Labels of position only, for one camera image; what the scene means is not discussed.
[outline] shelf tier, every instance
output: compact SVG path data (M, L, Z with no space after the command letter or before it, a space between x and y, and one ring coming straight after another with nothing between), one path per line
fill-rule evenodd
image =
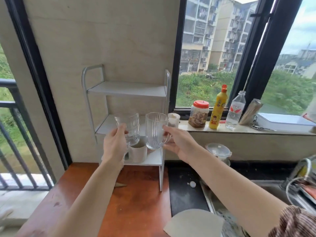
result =
M166 97L165 86L135 82L104 81L88 89L88 92L105 95L133 95Z
M111 130L116 128L116 120L114 115L108 115L108 117L95 129L96 134L106 135ZM139 134L140 136L145 136L145 116L139 117Z
M142 163L134 163L130 160L125 160L124 165L131 166L161 166L162 165L162 149L155 150L154 152L147 155L147 159L145 159Z

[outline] red lid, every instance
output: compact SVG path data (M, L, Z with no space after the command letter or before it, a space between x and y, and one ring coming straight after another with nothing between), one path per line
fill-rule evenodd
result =
M226 93L227 92L227 85L222 85L222 92Z
M209 103L205 100L196 100L193 102L193 105L197 108L208 108L209 107Z

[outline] window sill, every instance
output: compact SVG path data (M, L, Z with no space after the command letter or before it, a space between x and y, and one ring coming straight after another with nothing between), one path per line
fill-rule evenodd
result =
M202 132L202 133L208 133L208 132L217 132L217 133L243 133L243 134L263 134L263 135L315 135L313 133L307 133L307 132L289 132L289 131L259 131L255 130L254 128L251 128L249 126L237 126L233 131L226 128L224 123L220 123L217 130L209 128L209 121L206 122L206 125L204 128L194 128L192 127L187 120L180 120L179 123L179 129L185 130L188 132Z

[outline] forearm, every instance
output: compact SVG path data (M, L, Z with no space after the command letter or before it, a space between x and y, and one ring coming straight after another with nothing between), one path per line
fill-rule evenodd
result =
M102 163L50 236L97 236L119 172L120 167Z
M191 166L252 237L267 236L287 206L207 150L200 148Z

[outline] brown striped shirt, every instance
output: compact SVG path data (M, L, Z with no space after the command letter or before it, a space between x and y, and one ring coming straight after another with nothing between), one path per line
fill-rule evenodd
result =
M316 216L304 209L290 205L280 217L280 225L274 227L268 237L316 237Z

